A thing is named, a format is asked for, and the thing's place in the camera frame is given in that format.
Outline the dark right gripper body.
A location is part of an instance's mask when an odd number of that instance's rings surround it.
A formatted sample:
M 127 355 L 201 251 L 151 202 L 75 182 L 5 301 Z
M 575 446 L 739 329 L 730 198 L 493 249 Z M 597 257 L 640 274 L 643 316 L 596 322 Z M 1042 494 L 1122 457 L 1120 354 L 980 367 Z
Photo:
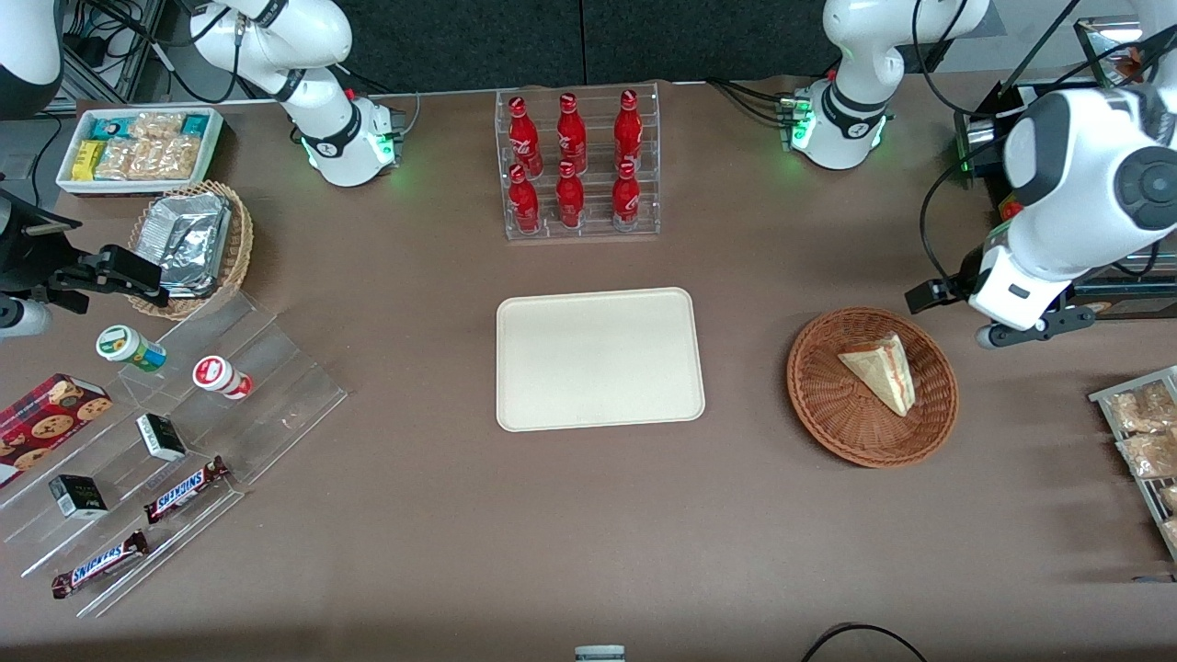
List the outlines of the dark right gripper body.
M 66 232 L 78 221 L 45 211 L 8 191 L 4 196 L 1 291 L 16 294 L 47 284 L 59 269 L 71 267 L 79 252 Z

